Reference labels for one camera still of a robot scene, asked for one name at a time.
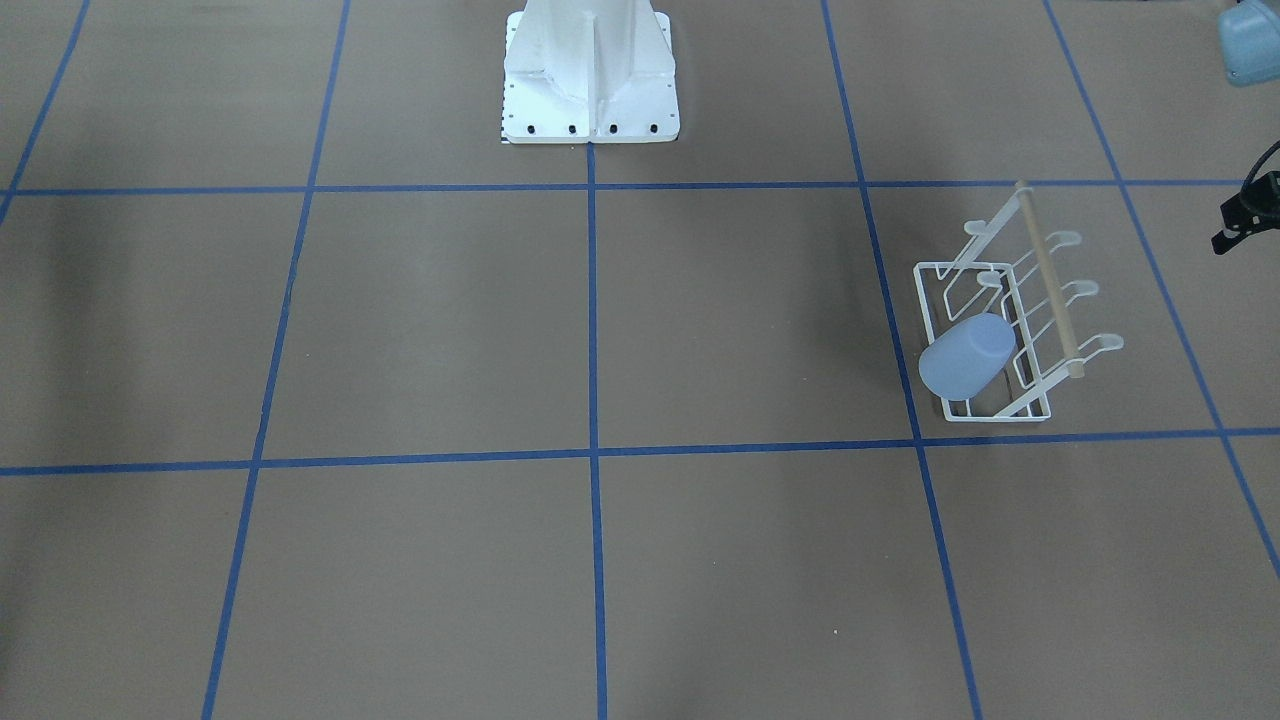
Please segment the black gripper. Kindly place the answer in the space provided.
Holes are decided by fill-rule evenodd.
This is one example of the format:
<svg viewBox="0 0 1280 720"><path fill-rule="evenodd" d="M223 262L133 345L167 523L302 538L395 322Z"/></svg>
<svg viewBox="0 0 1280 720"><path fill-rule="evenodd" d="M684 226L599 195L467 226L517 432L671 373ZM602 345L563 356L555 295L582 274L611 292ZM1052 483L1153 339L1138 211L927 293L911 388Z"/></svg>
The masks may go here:
<svg viewBox="0 0 1280 720"><path fill-rule="evenodd" d="M1220 206L1222 229L1211 240L1215 255L1225 255L1244 240L1279 228L1279 173L1267 172Z"/></svg>

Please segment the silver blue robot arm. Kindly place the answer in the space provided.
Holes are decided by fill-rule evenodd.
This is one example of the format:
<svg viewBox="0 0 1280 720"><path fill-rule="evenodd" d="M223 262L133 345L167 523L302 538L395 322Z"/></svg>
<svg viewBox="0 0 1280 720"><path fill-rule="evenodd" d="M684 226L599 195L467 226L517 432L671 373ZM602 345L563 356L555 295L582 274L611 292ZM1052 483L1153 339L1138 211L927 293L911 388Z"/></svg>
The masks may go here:
<svg viewBox="0 0 1280 720"><path fill-rule="evenodd" d="M1219 41L1229 83L1242 88L1279 77L1279 3L1239 1L1219 17ZM1219 256L1249 237L1279 228L1279 173L1272 142L1254 160L1239 190L1221 202L1221 229L1211 247Z"/></svg>

